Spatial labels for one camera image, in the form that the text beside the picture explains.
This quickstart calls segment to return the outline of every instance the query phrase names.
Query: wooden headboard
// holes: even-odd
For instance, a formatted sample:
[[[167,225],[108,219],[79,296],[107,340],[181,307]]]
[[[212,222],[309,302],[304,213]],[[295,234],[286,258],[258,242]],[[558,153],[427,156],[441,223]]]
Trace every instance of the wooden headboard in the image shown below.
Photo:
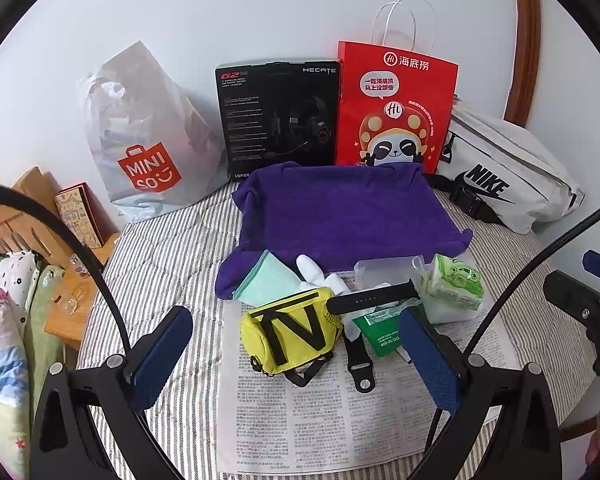
[[[55,192],[39,168],[27,171],[12,187],[58,215]],[[48,263],[65,269],[73,253],[55,233],[35,218],[0,205],[0,253],[23,250],[36,251]]]

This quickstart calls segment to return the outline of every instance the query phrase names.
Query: white rope handle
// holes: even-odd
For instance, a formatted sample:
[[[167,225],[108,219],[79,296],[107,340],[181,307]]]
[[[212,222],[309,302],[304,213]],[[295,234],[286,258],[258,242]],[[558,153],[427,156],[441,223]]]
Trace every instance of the white rope handle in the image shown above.
[[[387,4],[387,5],[393,5],[393,7],[389,11],[389,15],[386,17],[386,23],[384,24],[384,36],[382,36],[382,44],[383,45],[384,45],[384,42],[386,41],[386,35],[389,30],[389,22],[391,21],[391,16],[394,13],[395,7],[397,7],[398,5],[403,5],[402,4],[403,1],[404,0],[398,0],[397,2],[395,2],[393,4]],[[433,33],[433,41],[431,43],[431,48],[427,52],[427,56],[430,56],[430,54],[433,51],[433,47],[436,45],[436,39],[438,37],[438,15],[436,13],[436,9],[433,8],[433,5],[431,5],[431,2],[429,0],[422,0],[422,1],[425,2],[430,7],[431,12],[433,12],[434,22],[436,23],[436,28]],[[413,52],[414,48],[415,48],[415,26],[414,26],[414,33],[413,33],[413,48],[411,49],[412,52]]]
[[[416,17],[413,14],[413,11],[409,7],[407,7],[406,5],[404,5],[400,2],[390,2],[388,4],[384,4],[382,7],[380,7],[380,10],[378,10],[376,17],[374,18],[374,24],[371,27],[371,44],[373,44],[373,42],[374,42],[374,31],[376,30],[376,23],[378,22],[380,13],[384,10],[385,7],[388,7],[390,5],[392,5],[393,7],[392,7],[391,11],[389,12],[389,17],[391,17],[391,13],[394,12],[395,7],[400,5],[409,11],[409,14],[411,15],[411,17],[413,19],[413,43],[411,43],[411,51],[413,52],[413,49],[416,48]],[[387,32],[388,27],[389,27],[389,20],[386,21],[386,26],[384,28],[384,36],[382,37],[382,43],[381,43],[382,46],[384,46],[384,42],[386,41],[386,32]]]

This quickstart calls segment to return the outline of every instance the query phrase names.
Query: book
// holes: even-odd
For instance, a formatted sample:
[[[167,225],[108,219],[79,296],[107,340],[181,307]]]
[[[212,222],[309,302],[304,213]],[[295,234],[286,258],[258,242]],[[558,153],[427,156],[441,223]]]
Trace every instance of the book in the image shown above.
[[[77,184],[58,192],[54,197],[60,218],[83,244],[91,249],[104,245],[88,199],[86,183]]]

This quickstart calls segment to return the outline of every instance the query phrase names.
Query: speech bubble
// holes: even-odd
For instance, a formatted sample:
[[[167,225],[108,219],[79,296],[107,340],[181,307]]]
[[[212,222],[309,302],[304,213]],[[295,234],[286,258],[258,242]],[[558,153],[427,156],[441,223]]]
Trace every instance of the speech bubble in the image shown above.
[[[369,97],[391,97],[400,89],[398,76],[393,72],[367,72],[360,80],[360,89]]]

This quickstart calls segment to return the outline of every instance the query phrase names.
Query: blue gripper pad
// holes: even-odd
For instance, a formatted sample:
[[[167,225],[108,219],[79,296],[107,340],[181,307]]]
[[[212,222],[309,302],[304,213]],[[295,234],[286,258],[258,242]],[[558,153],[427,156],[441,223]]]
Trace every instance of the blue gripper pad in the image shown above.
[[[192,333],[190,311],[174,306],[160,325],[150,334],[143,335],[131,349],[125,379],[132,386],[129,406],[136,413],[155,404]]]
[[[405,308],[400,313],[400,343],[409,354],[436,406],[453,415],[462,402],[458,374],[411,310]]]

